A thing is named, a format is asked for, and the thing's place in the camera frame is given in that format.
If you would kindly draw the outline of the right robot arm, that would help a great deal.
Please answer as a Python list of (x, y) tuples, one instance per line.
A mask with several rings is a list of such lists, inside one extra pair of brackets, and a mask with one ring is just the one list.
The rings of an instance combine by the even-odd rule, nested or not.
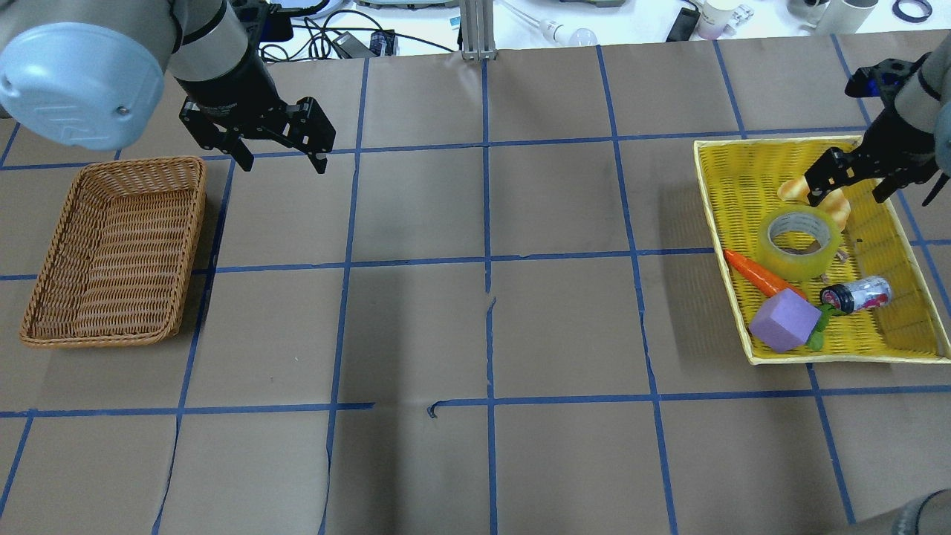
[(843, 89), (877, 97), (883, 109), (857, 148), (826, 149), (806, 169), (806, 201), (818, 207), (830, 193), (875, 179), (877, 203), (909, 185), (934, 183), (927, 207), (949, 185), (949, 40), (914, 61), (886, 59), (856, 70)]

